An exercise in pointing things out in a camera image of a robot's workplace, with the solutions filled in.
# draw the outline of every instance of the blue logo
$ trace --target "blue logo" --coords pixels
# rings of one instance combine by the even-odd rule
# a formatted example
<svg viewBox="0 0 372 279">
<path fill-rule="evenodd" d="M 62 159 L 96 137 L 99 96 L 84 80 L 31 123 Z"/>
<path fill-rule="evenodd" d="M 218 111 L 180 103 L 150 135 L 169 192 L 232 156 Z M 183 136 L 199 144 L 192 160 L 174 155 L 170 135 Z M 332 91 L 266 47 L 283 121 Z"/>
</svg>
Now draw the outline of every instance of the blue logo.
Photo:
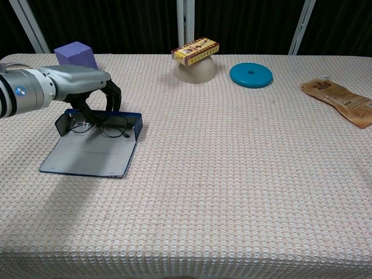
<svg viewBox="0 0 372 279">
<path fill-rule="evenodd" d="M 23 86 L 17 86 L 15 93 L 18 96 L 24 97 L 27 95 L 27 90 Z"/>
</svg>

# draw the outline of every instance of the foam block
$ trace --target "foam block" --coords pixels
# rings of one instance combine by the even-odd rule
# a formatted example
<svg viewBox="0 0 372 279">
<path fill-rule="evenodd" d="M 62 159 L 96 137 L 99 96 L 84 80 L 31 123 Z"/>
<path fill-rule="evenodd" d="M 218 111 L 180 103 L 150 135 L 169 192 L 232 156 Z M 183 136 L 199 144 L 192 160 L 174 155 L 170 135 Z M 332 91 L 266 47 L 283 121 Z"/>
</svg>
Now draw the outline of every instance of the foam block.
<svg viewBox="0 0 372 279">
<path fill-rule="evenodd" d="M 98 69 L 92 49 L 80 42 L 56 48 L 54 53 L 60 65 L 72 64 Z"/>
</svg>

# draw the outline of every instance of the white tablecloth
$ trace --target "white tablecloth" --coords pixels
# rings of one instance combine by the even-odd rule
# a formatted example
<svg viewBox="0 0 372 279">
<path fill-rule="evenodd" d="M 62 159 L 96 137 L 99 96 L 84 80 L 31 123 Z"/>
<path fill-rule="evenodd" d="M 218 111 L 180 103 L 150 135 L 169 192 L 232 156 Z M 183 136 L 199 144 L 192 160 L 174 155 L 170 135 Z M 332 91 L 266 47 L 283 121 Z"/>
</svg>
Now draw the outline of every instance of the white tablecloth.
<svg viewBox="0 0 372 279">
<path fill-rule="evenodd" d="M 143 116 L 122 179 L 38 172 L 68 104 L 0 120 L 0 278 L 372 278 L 372 127 L 300 89 L 329 76 L 372 98 L 372 58 L 213 59 L 216 77 L 196 85 L 170 55 L 96 56 L 121 110 Z M 239 62 L 274 82 L 234 84 Z"/>
</svg>

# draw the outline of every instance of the beige bowl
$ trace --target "beige bowl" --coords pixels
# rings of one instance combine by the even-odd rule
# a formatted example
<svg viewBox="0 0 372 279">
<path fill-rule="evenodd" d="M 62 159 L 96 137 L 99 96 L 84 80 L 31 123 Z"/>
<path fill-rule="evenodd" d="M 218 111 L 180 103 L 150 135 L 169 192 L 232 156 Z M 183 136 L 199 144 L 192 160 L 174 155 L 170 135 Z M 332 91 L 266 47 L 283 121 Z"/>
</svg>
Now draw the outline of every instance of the beige bowl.
<svg viewBox="0 0 372 279">
<path fill-rule="evenodd" d="M 214 75 L 214 64 L 210 56 L 200 60 L 191 66 L 185 66 L 177 62 L 174 69 L 176 77 L 185 83 L 206 83 L 210 81 Z"/>
</svg>

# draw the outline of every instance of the black curtain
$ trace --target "black curtain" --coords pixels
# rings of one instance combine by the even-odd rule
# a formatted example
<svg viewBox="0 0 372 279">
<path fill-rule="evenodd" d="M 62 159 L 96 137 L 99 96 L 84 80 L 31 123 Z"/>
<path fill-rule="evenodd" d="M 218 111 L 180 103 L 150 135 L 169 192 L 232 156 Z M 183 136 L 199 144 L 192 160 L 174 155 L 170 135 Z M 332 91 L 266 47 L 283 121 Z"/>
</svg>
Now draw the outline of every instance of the black curtain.
<svg viewBox="0 0 372 279">
<path fill-rule="evenodd" d="M 317 0 L 298 54 L 372 56 L 372 1 Z"/>
<path fill-rule="evenodd" d="M 219 42 L 219 53 L 288 54 L 303 2 L 196 0 L 195 38 Z"/>
<path fill-rule="evenodd" d="M 94 53 L 170 53 L 176 0 L 28 0 L 51 51 L 74 41 Z"/>
<path fill-rule="evenodd" d="M 13 53 L 35 53 L 8 0 L 0 4 L 0 59 Z"/>
</svg>

